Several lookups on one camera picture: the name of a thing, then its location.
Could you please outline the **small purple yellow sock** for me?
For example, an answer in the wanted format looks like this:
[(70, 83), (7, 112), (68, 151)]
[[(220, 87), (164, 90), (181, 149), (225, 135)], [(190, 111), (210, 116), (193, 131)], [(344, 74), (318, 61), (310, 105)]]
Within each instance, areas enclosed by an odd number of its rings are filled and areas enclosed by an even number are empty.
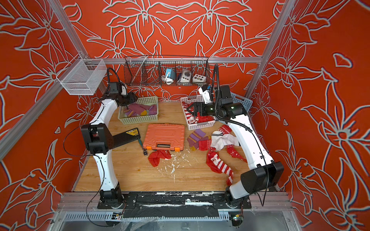
[(139, 107), (140, 104), (131, 104), (124, 109), (124, 113), (127, 117), (137, 117), (140, 116), (140, 113), (143, 111), (142, 108)]

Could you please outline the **purple yellow striped sock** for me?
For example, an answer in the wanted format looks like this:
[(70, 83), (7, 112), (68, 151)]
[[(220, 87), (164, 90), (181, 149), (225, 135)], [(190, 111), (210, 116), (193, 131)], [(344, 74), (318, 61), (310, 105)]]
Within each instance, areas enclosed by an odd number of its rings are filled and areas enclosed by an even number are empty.
[(206, 133), (201, 129), (194, 130), (187, 138), (190, 150), (197, 150), (199, 141), (204, 137), (206, 137)]

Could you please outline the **red christmas sock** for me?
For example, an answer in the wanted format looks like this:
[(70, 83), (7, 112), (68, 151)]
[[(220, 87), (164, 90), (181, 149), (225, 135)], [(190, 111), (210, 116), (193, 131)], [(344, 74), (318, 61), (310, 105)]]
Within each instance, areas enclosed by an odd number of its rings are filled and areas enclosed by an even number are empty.
[(214, 121), (213, 116), (201, 116), (200, 114), (198, 114), (197, 116), (197, 123), (204, 123), (204, 122), (210, 122), (210, 121)]

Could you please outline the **purple ribbed sock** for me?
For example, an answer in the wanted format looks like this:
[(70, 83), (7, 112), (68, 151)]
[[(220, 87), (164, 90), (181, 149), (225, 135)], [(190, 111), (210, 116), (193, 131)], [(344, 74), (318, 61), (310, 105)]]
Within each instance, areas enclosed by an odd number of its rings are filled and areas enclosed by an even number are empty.
[(147, 115), (156, 115), (157, 114), (157, 105), (139, 105), (143, 111), (140, 113), (140, 116), (147, 116)]

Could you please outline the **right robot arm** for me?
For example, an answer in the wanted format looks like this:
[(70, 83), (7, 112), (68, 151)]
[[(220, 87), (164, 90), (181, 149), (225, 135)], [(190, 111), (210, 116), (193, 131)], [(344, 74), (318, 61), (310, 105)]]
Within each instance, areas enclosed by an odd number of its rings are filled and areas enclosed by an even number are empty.
[[(215, 89), (203, 86), (198, 92), (202, 97), (199, 102), (183, 105), (187, 121), (196, 123), (216, 119), (223, 122), (223, 126), (210, 136), (200, 129), (195, 130), (188, 137), (189, 147), (207, 151), (206, 164), (209, 168), (228, 176), (225, 190), (228, 206), (236, 207), (244, 197), (274, 187), (284, 167), (273, 160), (257, 138), (243, 103), (233, 99), (228, 86)], [(241, 174), (237, 183), (233, 182), (232, 168), (219, 155), (219, 151), (224, 148), (230, 156), (248, 164), (249, 170)]]

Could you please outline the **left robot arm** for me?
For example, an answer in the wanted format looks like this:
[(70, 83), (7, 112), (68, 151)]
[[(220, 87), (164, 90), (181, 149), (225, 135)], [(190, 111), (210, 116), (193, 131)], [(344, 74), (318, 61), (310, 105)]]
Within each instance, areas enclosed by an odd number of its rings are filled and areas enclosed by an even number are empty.
[(118, 107), (134, 103), (137, 97), (128, 93), (125, 84), (119, 81), (108, 84), (102, 99), (97, 114), (89, 124), (81, 127), (81, 132), (86, 149), (94, 157), (99, 171), (101, 187), (98, 191), (98, 208), (115, 209), (121, 208), (125, 201), (114, 172), (112, 150), (139, 140), (141, 136), (137, 128), (112, 135), (108, 124)]

